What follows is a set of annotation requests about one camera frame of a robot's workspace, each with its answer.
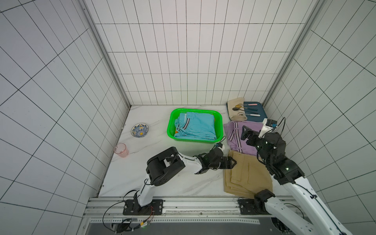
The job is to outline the beige pants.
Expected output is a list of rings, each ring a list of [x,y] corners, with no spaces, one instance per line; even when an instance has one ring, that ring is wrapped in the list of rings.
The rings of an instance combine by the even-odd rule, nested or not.
[[[224,191],[226,193],[253,199],[263,190],[273,192],[272,179],[265,165],[255,156],[229,151],[229,156],[237,161],[232,169],[224,171]]]

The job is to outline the purple pants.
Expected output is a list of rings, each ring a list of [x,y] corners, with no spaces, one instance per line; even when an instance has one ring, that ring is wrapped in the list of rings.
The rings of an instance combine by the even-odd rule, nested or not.
[[[224,124],[228,145],[233,151],[256,156],[256,148],[247,145],[246,141],[241,140],[243,126],[247,126],[255,132],[260,132],[263,124],[261,122],[253,121],[230,121],[229,123]]]

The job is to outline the teal pants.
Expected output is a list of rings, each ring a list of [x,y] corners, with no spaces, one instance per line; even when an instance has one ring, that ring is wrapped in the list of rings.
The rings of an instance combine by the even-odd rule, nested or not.
[[[186,112],[180,113],[175,120],[177,139],[215,141],[217,139],[214,127],[215,118],[212,114]]]

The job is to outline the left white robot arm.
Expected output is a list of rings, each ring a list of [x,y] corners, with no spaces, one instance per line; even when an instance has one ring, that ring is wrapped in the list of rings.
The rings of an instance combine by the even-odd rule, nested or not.
[[[204,174],[208,170],[232,169],[237,162],[232,157],[224,156],[223,150],[223,144],[217,143],[208,153],[193,157],[178,152],[175,147],[155,155],[147,162],[144,185],[134,199],[140,207],[150,205],[156,188],[167,183],[184,168],[195,175]]]

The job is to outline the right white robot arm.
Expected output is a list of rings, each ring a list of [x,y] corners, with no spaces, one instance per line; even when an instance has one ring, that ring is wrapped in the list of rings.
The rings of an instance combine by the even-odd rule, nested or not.
[[[278,132],[263,126],[261,132],[242,128],[241,139],[257,150],[257,160],[301,206],[309,221],[288,208],[271,191],[255,195],[254,208],[279,219],[296,235],[350,235],[351,232],[334,216],[317,195],[304,172],[285,156],[286,142]]]

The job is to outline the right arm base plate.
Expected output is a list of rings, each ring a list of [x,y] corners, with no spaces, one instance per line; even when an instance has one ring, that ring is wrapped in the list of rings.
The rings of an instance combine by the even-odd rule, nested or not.
[[[263,205],[259,200],[239,198],[238,205],[241,215],[265,214]]]

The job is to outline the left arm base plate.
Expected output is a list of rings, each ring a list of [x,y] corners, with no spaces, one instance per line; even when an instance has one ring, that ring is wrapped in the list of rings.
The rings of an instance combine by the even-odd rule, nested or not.
[[[152,200],[146,206],[140,206],[137,199],[126,200],[123,215],[161,215],[163,209],[163,200]]]

